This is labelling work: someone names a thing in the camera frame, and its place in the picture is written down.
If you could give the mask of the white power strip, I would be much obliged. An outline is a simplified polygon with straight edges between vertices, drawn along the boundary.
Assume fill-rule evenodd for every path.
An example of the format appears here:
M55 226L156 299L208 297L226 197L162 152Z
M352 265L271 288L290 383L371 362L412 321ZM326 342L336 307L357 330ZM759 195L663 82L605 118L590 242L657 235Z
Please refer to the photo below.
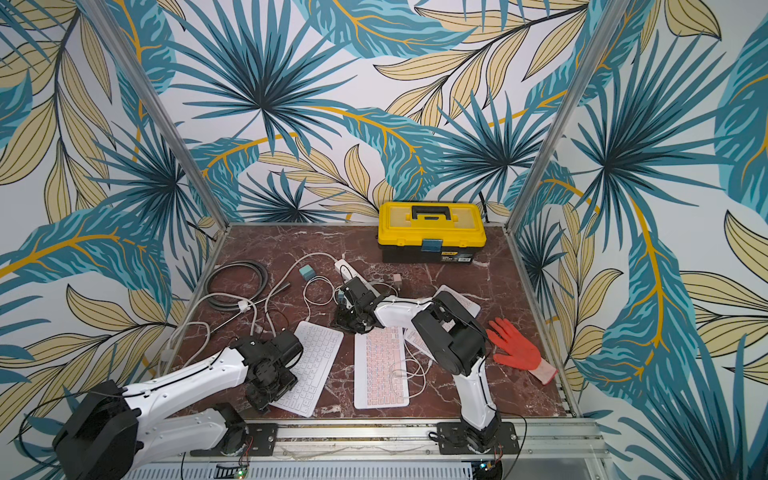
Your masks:
M336 260L334 267L342 277L341 289L344 292L344 297L346 300L352 302L353 300L360 300L362 297L365 297L365 294L362 293L360 288L354 290L352 287L346 286L346 284L352 278L357 278L365 287L365 289L371 292L373 299L377 299L379 297L379 292L374 288L372 283L366 280L357 270L355 270L349 262L344 259Z

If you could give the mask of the teal charger plug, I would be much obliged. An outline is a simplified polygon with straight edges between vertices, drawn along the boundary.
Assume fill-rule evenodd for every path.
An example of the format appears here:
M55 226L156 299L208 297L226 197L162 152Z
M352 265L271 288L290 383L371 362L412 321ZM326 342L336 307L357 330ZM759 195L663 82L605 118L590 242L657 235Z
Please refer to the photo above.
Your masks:
M299 273L305 282L310 282L317 276L317 273L310 265L304 265L299 268Z

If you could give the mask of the pink keyboard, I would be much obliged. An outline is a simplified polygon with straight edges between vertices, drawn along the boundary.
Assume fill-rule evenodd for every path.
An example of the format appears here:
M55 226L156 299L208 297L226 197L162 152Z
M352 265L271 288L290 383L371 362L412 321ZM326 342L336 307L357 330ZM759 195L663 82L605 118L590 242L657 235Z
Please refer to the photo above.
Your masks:
M481 307L447 285L429 299L417 301L417 312L405 324L405 339L446 370L472 366L484 352L477 317Z
M374 328L354 337L354 407L406 407L410 403L405 345L399 327Z

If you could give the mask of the white wireless keyboard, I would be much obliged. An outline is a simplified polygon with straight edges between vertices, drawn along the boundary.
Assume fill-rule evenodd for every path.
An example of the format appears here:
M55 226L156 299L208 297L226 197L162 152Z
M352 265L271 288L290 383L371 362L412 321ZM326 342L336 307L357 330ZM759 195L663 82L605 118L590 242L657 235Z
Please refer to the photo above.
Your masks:
M291 368L297 383L271 406L309 418L324 390L344 334L307 321L300 322L294 334L303 347L301 359Z

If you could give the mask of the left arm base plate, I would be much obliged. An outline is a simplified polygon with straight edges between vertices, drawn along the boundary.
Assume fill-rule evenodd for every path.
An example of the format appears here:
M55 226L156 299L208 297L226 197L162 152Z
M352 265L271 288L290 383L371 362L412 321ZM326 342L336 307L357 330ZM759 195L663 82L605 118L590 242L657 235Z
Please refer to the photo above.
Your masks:
M192 450L193 457L268 457L273 455L278 424L247 423L230 427L224 437L211 449Z

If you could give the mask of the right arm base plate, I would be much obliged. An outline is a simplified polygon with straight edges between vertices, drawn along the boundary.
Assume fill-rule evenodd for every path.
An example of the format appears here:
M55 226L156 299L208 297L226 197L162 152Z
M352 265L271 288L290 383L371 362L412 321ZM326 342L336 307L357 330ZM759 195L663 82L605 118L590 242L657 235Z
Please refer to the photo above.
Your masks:
M477 430L465 422L440 422L428 433L442 455L517 454L523 435L512 423L501 422L494 430Z

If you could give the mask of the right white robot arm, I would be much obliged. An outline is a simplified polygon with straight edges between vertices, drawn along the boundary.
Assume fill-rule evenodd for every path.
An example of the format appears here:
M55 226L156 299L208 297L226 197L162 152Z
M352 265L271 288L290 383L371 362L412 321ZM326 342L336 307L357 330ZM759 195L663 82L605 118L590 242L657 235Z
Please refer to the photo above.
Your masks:
M436 364L452 375L460 405L456 440L438 433L451 446L488 453L497 446L502 420L492 401L486 376L486 341L475 317L457 296L442 290L430 298L406 299L378 293L361 277L340 288L337 324L355 334L375 328L413 328Z

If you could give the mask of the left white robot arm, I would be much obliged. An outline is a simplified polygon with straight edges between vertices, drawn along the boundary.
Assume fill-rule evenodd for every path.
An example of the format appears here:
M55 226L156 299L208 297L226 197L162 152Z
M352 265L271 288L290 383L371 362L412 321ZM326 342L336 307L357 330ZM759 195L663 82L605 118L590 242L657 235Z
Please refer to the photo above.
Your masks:
M220 391L243 387L263 411L297 382L291 368L304 348L290 331L269 341L243 337L168 375L120 387L104 381L87 392L52 447L68 479L121 479L143 465L193 451L246 458L258 433L229 403L181 410Z

